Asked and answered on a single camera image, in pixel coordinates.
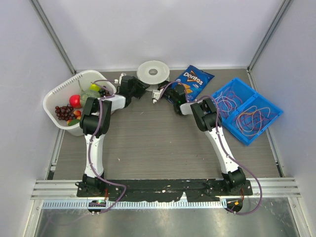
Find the translucent white spool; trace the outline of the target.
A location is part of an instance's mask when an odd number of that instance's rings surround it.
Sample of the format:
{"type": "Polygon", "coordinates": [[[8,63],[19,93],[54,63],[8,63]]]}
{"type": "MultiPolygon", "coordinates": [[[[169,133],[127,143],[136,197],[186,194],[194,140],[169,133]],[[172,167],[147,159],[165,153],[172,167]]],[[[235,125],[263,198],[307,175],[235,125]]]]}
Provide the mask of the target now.
{"type": "Polygon", "coordinates": [[[148,84],[147,91],[157,90],[158,85],[164,81],[169,81],[169,67],[162,61],[151,60],[142,63],[137,69],[137,78],[148,84]]]}

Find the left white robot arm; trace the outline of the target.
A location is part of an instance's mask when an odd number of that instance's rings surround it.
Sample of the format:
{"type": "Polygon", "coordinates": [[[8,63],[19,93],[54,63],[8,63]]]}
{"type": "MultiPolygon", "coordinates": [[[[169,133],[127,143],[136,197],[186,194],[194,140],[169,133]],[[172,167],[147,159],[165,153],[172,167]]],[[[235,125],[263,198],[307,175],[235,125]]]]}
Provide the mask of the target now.
{"type": "Polygon", "coordinates": [[[149,87],[136,77],[125,75],[118,84],[117,93],[107,96],[103,86],[99,98],[89,96],[85,102],[79,126],[86,141],[86,167],[82,181],[76,183],[78,197],[100,197],[105,193],[103,143],[110,127],[111,113],[126,108],[133,97],[141,98],[149,87]]]}

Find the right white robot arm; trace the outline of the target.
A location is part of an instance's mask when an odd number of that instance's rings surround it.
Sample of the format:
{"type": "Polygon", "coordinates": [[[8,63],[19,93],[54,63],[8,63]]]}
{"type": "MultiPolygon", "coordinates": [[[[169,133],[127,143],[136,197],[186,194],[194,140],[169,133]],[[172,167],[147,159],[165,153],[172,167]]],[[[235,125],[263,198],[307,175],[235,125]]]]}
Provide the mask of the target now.
{"type": "Polygon", "coordinates": [[[246,176],[225,139],[222,118],[213,98],[202,96],[190,102],[185,86],[178,81],[159,84],[158,89],[153,92],[153,102],[156,103],[162,97],[173,104],[177,114],[194,116],[197,127],[205,133],[217,155],[225,193],[234,195],[241,190],[245,185],[246,176]]]}

